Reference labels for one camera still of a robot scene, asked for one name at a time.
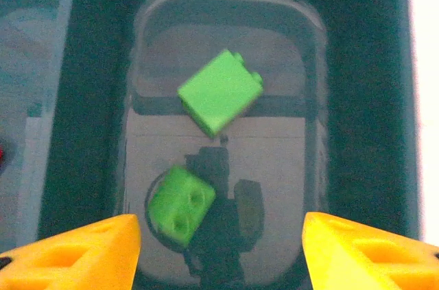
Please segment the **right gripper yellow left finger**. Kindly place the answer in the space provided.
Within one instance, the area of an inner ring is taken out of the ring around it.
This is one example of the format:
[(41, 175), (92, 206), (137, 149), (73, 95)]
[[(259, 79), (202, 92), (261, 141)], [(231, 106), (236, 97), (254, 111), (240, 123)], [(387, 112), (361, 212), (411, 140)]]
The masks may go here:
[(131, 289), (141, 249), (124, 214), (1, 253), (2, 289)]

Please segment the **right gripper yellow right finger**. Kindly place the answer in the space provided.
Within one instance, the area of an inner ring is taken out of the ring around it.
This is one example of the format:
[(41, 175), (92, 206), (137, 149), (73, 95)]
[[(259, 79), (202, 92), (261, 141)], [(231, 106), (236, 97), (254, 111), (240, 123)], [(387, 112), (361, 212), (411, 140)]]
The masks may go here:
[(314, 289), (437, 289), (438, 248), (310, 212), (302, 246)]

